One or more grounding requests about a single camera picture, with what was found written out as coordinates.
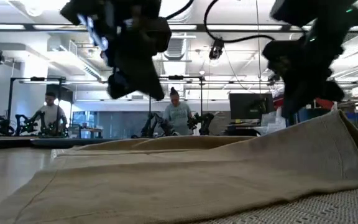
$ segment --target white column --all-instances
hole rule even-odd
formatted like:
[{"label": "white column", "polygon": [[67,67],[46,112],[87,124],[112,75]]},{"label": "white column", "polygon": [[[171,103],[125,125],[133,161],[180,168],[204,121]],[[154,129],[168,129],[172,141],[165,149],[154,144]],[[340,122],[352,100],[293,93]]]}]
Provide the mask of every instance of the white column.
[{"label": "white column", "polygon": [[[48,62],[39,58],[28,58],[21,65],[20,77],[48,76]],[[16,80],[13,88],[11,119],[15,114],[31,117],[44,105],[46,84],[24,84]]]}]

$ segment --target beige cloth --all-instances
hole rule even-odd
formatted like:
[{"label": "beige cloth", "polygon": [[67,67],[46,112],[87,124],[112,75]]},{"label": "beige cloth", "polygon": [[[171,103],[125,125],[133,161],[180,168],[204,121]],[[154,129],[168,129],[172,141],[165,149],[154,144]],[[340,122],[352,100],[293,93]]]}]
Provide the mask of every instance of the beige cloth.
[{"label": "beige cloth", "polygon": [[0,204],[0,223],[189,223],[358,187],[358,130],[340,112],[259,137],[79,147]]}]

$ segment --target person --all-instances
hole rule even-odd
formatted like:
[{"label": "person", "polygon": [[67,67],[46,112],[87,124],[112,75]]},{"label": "person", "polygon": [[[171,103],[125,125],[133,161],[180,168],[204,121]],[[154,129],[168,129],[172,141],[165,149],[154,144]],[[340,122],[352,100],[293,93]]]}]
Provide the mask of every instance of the person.
[{"label": "person", "polygon": [[170,93],[171,104],[167,106],[163,118],[166,119],[180,135],[189,135],[190,130],[187,122],[193,116],[191,115],[190,107],[180,102],[179,93],[174,87],[171,88]]},{"label": "person", "polygon": [[46,127],[54,123],[57,119],[57,109],[59,109],[59,116],[63,118],[64,125],[67,124],[67,118],[65,112],[61,107],[55,105],[56,94],[52,92],[47,92],[45,94],[46,105],[41,107],[38,111],[45,112],[45,125]]}]

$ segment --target black cable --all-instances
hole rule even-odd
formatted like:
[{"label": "black cable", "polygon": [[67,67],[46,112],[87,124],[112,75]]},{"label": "black cable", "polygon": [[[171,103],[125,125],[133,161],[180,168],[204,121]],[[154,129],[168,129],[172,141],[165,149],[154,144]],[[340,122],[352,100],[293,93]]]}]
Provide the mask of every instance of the black cable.
[{"label": "black cable", "polygon": [[176,12],[170,14],[169,16],[166,17],[167,20],[170,20],[172,18],[174,18],[175,16],[183,13],[184,11],[186,11],[192,4],[193,4],[194,0],[189,0],[189,2],[181,9],[177,10]]},{"label": "black cable", "polygon": [[[206,33],[214,40],[222,40],[219,37],[215,37],[208,29],[207,26],[207,18],[208,18],[208,14],[211,11],[212,7],[218,2],[219,0],[213,0],[208,7],[206,8],[205,14],[204,14],[204,27],[205,27],[205,31]],[[245,41],[245,40],[250,40],[250,39],[255,39],[255,38],[267,38],[270,40],[275,40],[273,37],[269,36],[269,35],[252,35],[249,37],[243,37],[243,38],[239,38],[239,39],[234,39],[234,40],[222,40],[224,43],[237,43],[237,42],[241,42],[241,41]]]}]

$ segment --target gray mat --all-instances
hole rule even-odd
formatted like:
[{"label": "gray mat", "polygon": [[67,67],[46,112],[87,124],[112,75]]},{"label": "gray mat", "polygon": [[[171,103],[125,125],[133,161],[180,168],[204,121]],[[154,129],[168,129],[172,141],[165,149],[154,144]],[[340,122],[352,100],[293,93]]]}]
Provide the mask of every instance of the gray mat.
[{"label": "gray mat", "polygon": [[198,224],[357,223],[358,189],[303,198]]}]

